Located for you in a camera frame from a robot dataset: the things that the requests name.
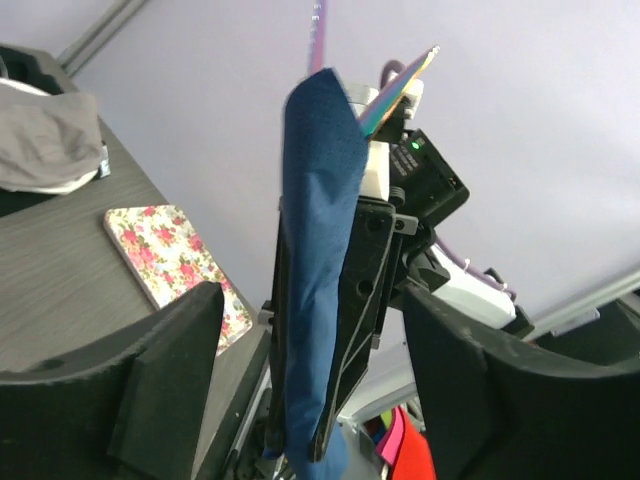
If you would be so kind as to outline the blue paper napkin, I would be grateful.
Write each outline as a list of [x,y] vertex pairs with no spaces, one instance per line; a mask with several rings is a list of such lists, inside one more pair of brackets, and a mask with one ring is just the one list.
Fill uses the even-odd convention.
[[326,405],[337,342],[339,279],[349,245],[368,143],[334,70],[307,77],[283,114],[282,226],[288,248],[286,358],[277,375],[284,454],[299,479],[339,479],[348,455],[341,433],[326,456],[310,447]]

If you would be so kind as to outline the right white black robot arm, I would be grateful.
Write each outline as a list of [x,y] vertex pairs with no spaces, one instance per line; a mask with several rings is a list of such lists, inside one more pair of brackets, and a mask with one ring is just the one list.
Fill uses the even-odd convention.
[[415,403],[408,348],[371,365],[388,309],[422,286],[495,329],[523,329],[515,294],[492,270],[457,259],[435,227],[469,196],[424,133],[365,146],[362,190],[345,188],[330,148],[285,137],[285,174],[271,299],[271,410],[265,450],[321,462],[337,422],[358,424]]

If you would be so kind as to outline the iridescent knife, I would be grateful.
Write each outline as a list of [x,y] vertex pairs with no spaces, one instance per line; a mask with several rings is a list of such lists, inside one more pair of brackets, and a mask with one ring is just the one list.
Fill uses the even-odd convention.
[[434,45],[404,67],[379,94],[366,106],[359,116],[360,127],[367,139],[371,139],[393,113],[398,103],[406,96],[411,83],[429,66],[440,51]]

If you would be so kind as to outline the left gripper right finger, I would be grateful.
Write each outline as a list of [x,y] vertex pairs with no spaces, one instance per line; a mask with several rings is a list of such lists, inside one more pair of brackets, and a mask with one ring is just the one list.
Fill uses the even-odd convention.
[[608,366],[526,343],[419,286],[403,318],[440,479],[635,479],[639,359]]

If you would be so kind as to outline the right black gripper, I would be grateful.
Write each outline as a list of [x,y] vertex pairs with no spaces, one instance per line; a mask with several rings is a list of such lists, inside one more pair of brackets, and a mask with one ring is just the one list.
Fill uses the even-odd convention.
[[391,300],[414,281],[433,292],[451,279],[431,248],[435,228],[469,191],[426,134],[406,130],[390,150],[389,200],[358,201],[339,282],[338,324],[326,404],[309,457],[322,460],[337,417],[367,371],[383,271]]

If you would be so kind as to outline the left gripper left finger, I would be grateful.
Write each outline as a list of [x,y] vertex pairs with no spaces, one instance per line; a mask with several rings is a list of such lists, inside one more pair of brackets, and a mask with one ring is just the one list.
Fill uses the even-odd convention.
[[224,308],[203,282],[163,309],[1,375],[4,479],[188,479]]

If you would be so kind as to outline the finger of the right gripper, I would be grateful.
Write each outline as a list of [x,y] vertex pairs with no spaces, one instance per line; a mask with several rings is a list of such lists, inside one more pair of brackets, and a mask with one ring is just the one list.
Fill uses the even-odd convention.
[[271,299],[263,305],[269,311],[271,347],[271,401],[265,427],[265,449],[283,450],[286,438],[286,380],[288,362],[289,249],[283,221],[283,201],[279,200],[279,224]]

